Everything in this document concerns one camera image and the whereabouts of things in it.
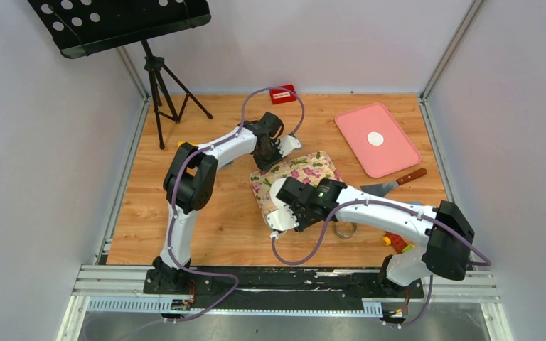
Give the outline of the floral yellow tray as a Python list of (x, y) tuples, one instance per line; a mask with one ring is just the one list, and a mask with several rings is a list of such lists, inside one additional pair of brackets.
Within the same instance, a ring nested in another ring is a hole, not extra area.
[[(254, 172), (249, 176), (249, 183), (266, 224), (266, 216), (269, 213), (288, 206), (275, 198), (285, 178), (296, 178), (298, 181), (313, 186), (317, 186), (324, 178), (342, 182), (341, 176), (325, 151), (317, 151), (290, 161), (283, 161), (273, 166), (268, 172)], [(287, 232), (278, 232), (273, 229), (271, 231), (271, 238), (278, 238)]]

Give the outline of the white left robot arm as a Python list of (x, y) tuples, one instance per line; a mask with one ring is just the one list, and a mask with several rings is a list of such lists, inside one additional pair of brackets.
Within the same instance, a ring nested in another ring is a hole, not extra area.
[(261, 171), (268, 171), (286, 157), (279, 149), (283, 129), (282, 120), (266, 112), (261, 119), (244, 121), (214, 141), (178, 147), (163, 184), (169, 218), (164, 247), (153, 262), (154, 281), (161, 281), (172, 293), (187, 289), (190, 276), (185, 269), (191, 262), (197, 214), (212, 196), (218, 170), (250, 154)]

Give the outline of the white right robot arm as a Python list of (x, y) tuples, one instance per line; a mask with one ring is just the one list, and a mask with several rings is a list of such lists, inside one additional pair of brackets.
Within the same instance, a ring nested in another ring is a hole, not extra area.
[(385, 258), (377, 280), (386, 296), (396, 296), (426, 276), (451, 281), (466, 276), (474, 233), (452, 202), (443, 200), (438, 207), (396, 202), (330, 178), (316, 186), (282, 178), (274, 181), (269, 196), (276, 209), (267, 215), (267, 222), (278, 232), (301, 232), (318, 222), (348, 222), (414, 242), (409, 251)]

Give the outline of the flat white dough wrapper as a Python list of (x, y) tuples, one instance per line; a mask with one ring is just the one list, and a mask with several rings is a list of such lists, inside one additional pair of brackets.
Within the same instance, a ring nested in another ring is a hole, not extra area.
[(367, 141), (372, 146), (381, 146), (384, 143), (385, 138), (381, 133), (371, 131), (367, 135)]

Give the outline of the yellow triangular toy block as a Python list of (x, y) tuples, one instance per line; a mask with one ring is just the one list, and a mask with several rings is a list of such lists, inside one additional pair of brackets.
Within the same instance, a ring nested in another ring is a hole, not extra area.
[(180, 146), (182, 146), (182, 145), (184, 145), (184, 144), (189, 144), (189, 145), (191, 145), (191, 146), (197, 146), (197, 144), (194, 144), (194, 143), (190, 143), (190, 142), (186, 142), (186, 141), (179, 141), (179, 142), (177, 143), (177, 147), (180, 147)]

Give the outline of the pink tray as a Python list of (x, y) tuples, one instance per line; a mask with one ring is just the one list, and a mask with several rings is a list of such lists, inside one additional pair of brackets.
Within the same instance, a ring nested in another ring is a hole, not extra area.
[(409, 136), (381, 103), (338, 114), (334, 121), (371, 178), (385, 177), (422, 160)]

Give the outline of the red yellow toy block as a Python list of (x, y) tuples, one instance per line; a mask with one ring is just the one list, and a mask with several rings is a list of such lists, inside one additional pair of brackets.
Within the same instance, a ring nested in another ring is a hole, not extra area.
[(382, 237), (382, 244), (387, 247), (392, 247), (395, 252), (401, 254), (407, 247), (408, 243), (397, 234), (386, 232)]

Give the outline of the small green toy block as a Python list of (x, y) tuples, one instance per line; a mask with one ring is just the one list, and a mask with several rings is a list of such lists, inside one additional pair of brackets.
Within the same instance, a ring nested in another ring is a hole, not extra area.
[(411, 249), (413, 249), (413, 248), (414, 248), (414, 245), (413, 245), (413, 244), (408, 244), (405, 248), (402, 249), (401, 252), (402, 252), (402, 253), (405, 253), (405, 252), (407, 252), (407, 251), (409, 251), (409, 250), (411, 250)]

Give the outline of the black music stand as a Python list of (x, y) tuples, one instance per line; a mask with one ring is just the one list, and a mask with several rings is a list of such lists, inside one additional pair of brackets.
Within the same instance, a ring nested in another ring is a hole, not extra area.
[(211, 119), (213, 115), (166, 65), (153, 54), (149, 39), (208, 24), (206, 0), (194, 1), (30, 1), (67, 59), (141, 43), (148, 73), (156, 128), (161, 118), (178, 123), (192, 100)]

